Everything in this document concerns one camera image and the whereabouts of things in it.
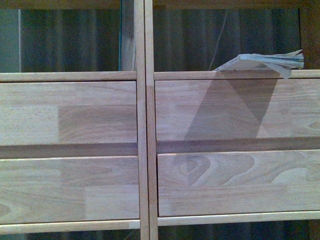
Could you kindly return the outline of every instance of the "wooden drawer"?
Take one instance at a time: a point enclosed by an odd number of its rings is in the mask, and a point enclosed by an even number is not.
[[[320,210],[320,150],[158,155],[159,215]]]
[[[0,224],[138,219],[138,157],[2,159],[0,193]]]
[[[242,141],[247,151],[250,144],[265,147],[277,139],[278,149],[302,139],[320,146],[319,79],[156,81],[155,110],[156,139],[173,148],[161,153],[184,152],[197,141],[200,148],[209,146],[203,152],[224,151],[215,148],[222,141],[234,141],[228,151],[241,151]],[[175,150],[179,144],[187,147]]]
[[[0,83],[0,146],[136,142],[134,81]]]

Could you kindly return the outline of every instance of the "wooden panel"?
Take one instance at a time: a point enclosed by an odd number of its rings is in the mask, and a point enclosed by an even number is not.
[[[213,79],[280,79],[276,71],[168,71],[155,72],[154,80],[213,80]],[[292,79],[320,78],[320,70],[293,70]]]
[[[0,224],[139,218],[138,158],[0,160]]]
[[[144,0],[134,0],[134,39],[136,40],[136,97],[139,158],[140,238],[141,240],[150,240],[144,3]]]
[[[145,75],[148,153],[148,195],[150,239],[158,240],[158,176],[156,154],[156,109],[154,80],[153,2],[146,0],[145,11]]]
[[[227,224],[266,221],[292,221],[319,219],[320,211],[259,212],[242,214],[219,214],[202,216],[169,216],[159,217],[159,226],[195,225],[195,224]]]
[[[155,8],[167,9],[298,8],[305,2],[305,0],[153,0]]]
[[[135,71],[0,73],[0,83],[136,80]]]
[[[4,0],[0,9],[114,9],[119,0]]]
[[[159,142],[320,136],[319,79],[156,81],[155,106]]]
[[[159,215],[320,209],[320,150],[158,155]]]
[[[136,143],[135,82],[0,84],[0,146]]]
[[[320,239],[320,220],[309,221],[309,240]]]
[[[74,231],[99,231],[139,229],[140,220],[106,220],[106,221],[73,221],[73,222],[45,222],[26,224],[0,225],[0,234],[52,233]]]
[[[305,68],[320,69],[320,0],[308,0],[300,9],[301,47]]]

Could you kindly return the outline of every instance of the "gray curtain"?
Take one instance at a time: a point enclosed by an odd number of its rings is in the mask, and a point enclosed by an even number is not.
[[[117,71],[120,11],[22,10],[21,72]]]
[[[153,11],[154,69],[207,71],[238,54],[281,54],[301,48],[298,9]]]

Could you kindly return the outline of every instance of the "book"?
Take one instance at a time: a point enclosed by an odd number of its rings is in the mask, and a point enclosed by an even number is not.
[[[288,79],[292,69],[304,68],[304,55],[302,50],[286,54],[262,55],[262,54],[239,54],[234,59],[217,67],[213,71],[265,71],[274,70],[283,78]]]

